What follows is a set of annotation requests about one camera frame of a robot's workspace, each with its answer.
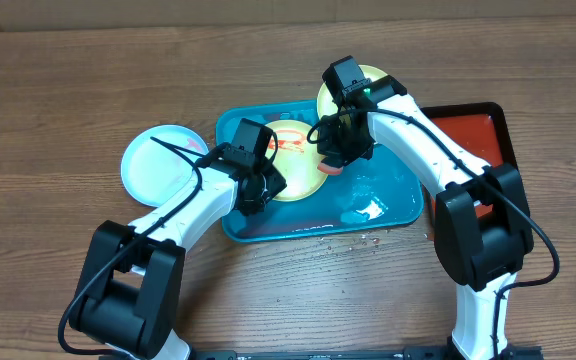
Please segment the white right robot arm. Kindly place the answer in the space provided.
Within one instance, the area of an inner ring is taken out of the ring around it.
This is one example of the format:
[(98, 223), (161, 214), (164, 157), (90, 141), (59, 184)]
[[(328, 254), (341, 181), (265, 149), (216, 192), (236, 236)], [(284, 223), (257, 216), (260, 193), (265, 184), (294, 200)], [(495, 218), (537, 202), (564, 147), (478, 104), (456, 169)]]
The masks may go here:
[(407, 359), (540, 359), (538, 347), (505, 336), (509, 286), (534, 247), (521, 176), (492, 166), (447, 136), (390, 75), (370, 78), (351, 56), (322, 75), (320, 120), (308, 134), (319, 170), (337, 175), (376, 145), (396, 155), (434, 199), (434, 247), (456, 283), (457, 319), (445, 348), (405, 351)]

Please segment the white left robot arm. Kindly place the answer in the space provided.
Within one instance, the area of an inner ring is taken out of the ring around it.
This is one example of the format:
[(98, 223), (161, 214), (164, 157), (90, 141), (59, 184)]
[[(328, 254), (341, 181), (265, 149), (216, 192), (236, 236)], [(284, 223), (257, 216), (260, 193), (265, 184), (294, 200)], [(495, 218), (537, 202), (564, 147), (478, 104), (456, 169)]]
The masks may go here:
[(233, 210), (263, 211), (286, 187), (267, 149), (269, 127), (242, 119), (232, 141), (212, 150), (186, 148), (194, 131), (177, 125), (148, 129), (124, 153), (127, 167), (187, 174), (176, 180), (125, 173), (127, 186), (153, 184), (166, 200), (127, 225), (110, 220), (93, 233), (73, 299), (57, 327), (70, 354), (100, 359), (190, 359), (174, 329), (186, 253)]

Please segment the light blue plate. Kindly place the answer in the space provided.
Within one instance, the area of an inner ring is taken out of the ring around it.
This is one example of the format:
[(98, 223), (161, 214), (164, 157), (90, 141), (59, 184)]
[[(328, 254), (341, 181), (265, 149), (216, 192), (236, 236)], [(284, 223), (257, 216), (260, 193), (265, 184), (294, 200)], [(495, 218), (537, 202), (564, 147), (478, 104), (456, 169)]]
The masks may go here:
[(152, 137), (190, 150), (185, 155), (191, 160), (196, 160), (198, 154), (207, 154), (209, 149), (197, 133), (180, 125), (155, 126), (131, 141), (120, 165), (123, 186), (136, 201), (159, 207), (188, 182), (192, 167)]

